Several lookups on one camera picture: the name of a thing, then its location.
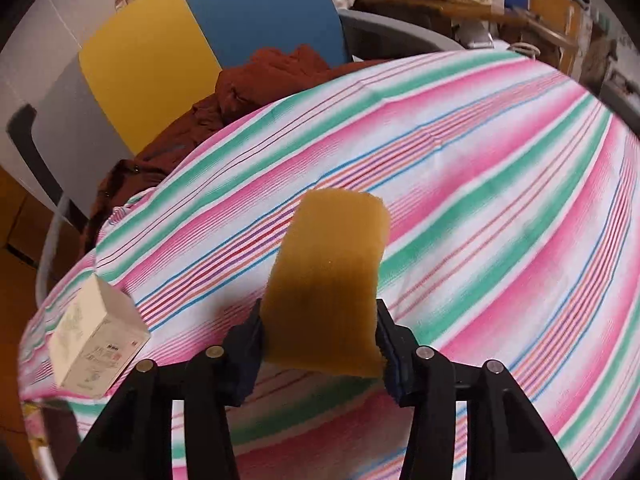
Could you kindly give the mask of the grey yellow blue chair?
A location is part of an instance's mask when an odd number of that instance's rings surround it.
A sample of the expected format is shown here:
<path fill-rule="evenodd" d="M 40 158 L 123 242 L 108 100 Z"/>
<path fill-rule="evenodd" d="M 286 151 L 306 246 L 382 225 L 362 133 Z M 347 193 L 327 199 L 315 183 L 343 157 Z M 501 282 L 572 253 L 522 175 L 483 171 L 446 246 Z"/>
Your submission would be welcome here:
<path fill-rule="evenodd" d="M 437 32 L 332 0 L 134 0 L 81 44 L 58 44 L 49 22 L 21 48 L 41 84 L 9 121 L 9 135 L 53 206 L 82 228 L 100 182 L 145 148 L 222 70 L 261 48 L 312 47 L 331 66 L 353 58 L 447 51 Z"/>

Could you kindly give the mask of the wooden desk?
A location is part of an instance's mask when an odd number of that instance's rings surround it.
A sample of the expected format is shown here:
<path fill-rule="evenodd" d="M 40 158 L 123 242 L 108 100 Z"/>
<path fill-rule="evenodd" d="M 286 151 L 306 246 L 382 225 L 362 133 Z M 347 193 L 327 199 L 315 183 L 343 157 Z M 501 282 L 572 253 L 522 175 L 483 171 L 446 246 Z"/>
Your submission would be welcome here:
<path fill-rule="evenodd" d="M 446 0 L 356 0 L 355 8 L 357 10 L 388 10 L 396 8 L 411 12 L 437 14 L 454 20 L 477 20 L 521 27 L 536 32 L 538 36 L 559 48 L 577 49 L 576 39 L 562 32 L 557 32 L 546 24 L 542 18 L 521 8 L 492 10 L 490 6 L 449 2 Z"/>

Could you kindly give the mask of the yellow sponge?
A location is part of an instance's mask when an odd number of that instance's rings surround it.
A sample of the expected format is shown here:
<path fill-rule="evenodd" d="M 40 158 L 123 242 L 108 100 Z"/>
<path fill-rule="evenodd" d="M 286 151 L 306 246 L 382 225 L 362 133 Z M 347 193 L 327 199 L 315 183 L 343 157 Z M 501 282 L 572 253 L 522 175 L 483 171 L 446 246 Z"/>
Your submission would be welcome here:
<path fill-rule="evenodd" d="M 339 188 L 303 196 L 260 300 L 267 362 L 382 376 L 376 294 L 388 234 L 390 214 L 376 196 Z"/>

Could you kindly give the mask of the beige cardboard box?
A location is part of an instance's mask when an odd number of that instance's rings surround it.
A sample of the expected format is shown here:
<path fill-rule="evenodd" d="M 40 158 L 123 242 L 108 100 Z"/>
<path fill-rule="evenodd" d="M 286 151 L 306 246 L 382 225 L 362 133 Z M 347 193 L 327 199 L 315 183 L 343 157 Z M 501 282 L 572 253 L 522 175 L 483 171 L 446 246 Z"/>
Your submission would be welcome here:
<path fill-rule="evenodd" d="M 55 385 L 78 396 L 104 396 L 150 337 L 132 299 L 90 275 L 48 341 Z"/>

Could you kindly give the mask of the dark red cloth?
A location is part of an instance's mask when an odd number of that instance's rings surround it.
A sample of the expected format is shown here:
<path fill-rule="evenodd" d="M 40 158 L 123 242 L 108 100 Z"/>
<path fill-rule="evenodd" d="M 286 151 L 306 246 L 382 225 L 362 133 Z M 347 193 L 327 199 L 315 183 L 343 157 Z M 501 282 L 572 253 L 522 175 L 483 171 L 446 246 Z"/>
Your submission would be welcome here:
<path fill-rule="evenodd" d="M 206 140 L 232 122 L 292 94 L 358 72 L 377 60 L 330 67 L 311 47 L 301 44 L 285 54 L 263 48 L 238 67 L 223 70 L 215 91 L 196 102 L 139 154 L 121 159 L 101 182 L 81 237 L 81 255 L 96 247 L 99 232 L 115 208 L 154 188 Z"/>

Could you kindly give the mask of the striped pink green bedsheet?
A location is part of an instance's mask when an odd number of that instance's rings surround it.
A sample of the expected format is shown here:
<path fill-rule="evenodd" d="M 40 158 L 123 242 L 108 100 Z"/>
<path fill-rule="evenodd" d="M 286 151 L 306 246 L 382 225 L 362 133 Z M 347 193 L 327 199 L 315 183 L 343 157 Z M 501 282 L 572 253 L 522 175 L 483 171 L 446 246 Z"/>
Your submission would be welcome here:
<path fill-rule="evenodd" d="M 104 408 L 55 387 L 47 343 L 86 278 L 134 300 L 142 356 L 189 359 L 244 318 L 300 198 L 378 196 L 378 296 L 421 344 L 510 370 L 581 479 L 639 434 L 639 142 L 573 79 L 512 52 L 406 58 L 263 107 L 108 218 L 18 354 L 23 404 L 74 434 Z"/>

